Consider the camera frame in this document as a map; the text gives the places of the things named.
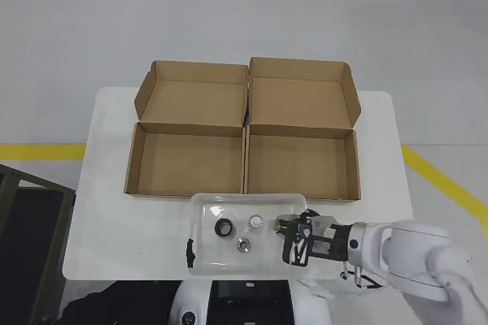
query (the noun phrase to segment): plastic container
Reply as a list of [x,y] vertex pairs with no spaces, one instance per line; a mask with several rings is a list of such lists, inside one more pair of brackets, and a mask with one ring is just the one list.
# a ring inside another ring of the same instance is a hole
[[[281,260],[283,241],[272,230],[272,221],[278,215],[299,215],[306,209],[301,194],[197,193],[191,203],[193,275],[267,275],[285,269]],[[261,227],[250,225],[255,215],[262,219]],[[231,236],[216,233],[219,219],[231,221]],[[237,248],[242,239],[249,241],[250,249]]]

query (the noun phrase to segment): white robotic arm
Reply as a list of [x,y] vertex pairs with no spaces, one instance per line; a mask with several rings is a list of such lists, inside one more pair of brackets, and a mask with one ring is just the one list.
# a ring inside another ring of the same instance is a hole
[[441,228],[412,221],[341,225],[312,210],[277,226],[289,264],[303,267],[310,257],[349,262],[356,284],[363,270],[386,280],[424,325],[488,324],[488,293],[477,284],[472,259]]
[[[391,236],[382,240],[387,229]],[[446,231],[408,221],[355,223],[353,239],[360,244],[349,247],[349,262],[401,290],[424,325],[488,324],[488,294],[477,284],[471,257]]]

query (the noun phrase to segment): gray floor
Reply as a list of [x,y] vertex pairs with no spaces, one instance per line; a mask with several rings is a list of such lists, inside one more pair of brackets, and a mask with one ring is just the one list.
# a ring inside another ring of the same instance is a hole
[[[359,90],[390,93],[401,142],[488,205],[488,0],[0,2],[0,143],[86,142],[96,92],[139,85],[155,59],[251,56],[347,61]],[[81,169],[1,163],[75,189]],[[416,220],[450,228],[488,283],[478,221],[407,178]],[[104,285],[69,282],[65,300]],[[338,319],[409,323],[388,301]]]

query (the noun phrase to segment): cardboard box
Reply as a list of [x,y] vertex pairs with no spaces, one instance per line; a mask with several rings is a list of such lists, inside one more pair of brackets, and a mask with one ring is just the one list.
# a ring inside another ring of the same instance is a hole
[[360,112],[346,63],[252,58],[244,193],[359,200]]
[[243,193],[247,66],[155,61],[134,101],[124,191]]

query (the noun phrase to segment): yellow floor line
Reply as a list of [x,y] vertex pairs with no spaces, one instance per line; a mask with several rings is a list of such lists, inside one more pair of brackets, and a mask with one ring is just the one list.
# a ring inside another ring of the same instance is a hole
[[488,246],[488,206],[420,157],[412,149],[405,145],[402,145],[401,149],[403,160],[410,168],[479,220],[486,245]]
[[82,160],[84,143],[0,143],[0,160]]
[[[488,246],[488,206],[474,197],[439,169],[402,145],[405,163],[445,193],[449,198],[474,215],[481,223]],[[85,144],[0,144],[0,160],[81,160]]]

